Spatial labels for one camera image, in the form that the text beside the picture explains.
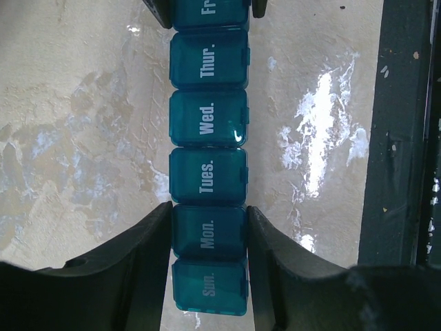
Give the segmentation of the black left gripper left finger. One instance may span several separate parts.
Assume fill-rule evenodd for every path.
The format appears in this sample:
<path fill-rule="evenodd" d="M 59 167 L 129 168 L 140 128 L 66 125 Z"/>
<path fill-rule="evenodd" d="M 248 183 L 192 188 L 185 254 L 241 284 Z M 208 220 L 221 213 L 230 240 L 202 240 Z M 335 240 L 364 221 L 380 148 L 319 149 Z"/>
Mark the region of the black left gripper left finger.
<path fill-rule="evenodd" d="M 27 270 L 1 263 L 2 330 L 159 330 L 172 203 L 66 261 Z"/>

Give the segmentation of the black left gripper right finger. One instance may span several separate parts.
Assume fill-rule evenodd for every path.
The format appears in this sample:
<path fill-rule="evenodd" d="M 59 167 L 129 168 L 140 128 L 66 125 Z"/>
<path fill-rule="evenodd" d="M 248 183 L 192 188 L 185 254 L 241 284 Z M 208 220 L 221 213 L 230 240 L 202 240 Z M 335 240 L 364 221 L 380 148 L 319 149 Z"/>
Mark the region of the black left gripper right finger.
<path fill-rule="evenodd" d="M 342 268 L 247 209 L 257 330 L 439 330 L 440 271 L 417 265 Z"/>

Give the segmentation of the teal weekly pill organizer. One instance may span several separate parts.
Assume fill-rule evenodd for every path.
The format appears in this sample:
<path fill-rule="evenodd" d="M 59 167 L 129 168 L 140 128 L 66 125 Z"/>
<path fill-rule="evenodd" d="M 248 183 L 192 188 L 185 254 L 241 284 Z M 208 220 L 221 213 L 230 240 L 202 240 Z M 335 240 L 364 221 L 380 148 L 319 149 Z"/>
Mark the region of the teal weekly pill organizer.
<path fill-rule="evenodd" d="M 248 1 L 172 4 L 172 281 L 184 311 L 247 310 L 249 7 Z"/>

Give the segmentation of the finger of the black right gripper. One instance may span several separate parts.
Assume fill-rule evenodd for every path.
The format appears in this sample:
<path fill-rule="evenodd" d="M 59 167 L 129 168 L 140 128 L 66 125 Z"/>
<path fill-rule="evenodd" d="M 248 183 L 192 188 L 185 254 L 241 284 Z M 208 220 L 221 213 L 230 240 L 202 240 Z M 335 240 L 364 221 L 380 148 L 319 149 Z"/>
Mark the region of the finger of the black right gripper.
<path fill-rule="evenodd" d="M 252 14 L 254 18 L 260 19 L 265 16 L 268 0 L 252 0 Z"/>
<path fill-rule="evenodd" d="M 162 28 L 172 28 L 172 1 L 171 0 L 143 0 Z"/>

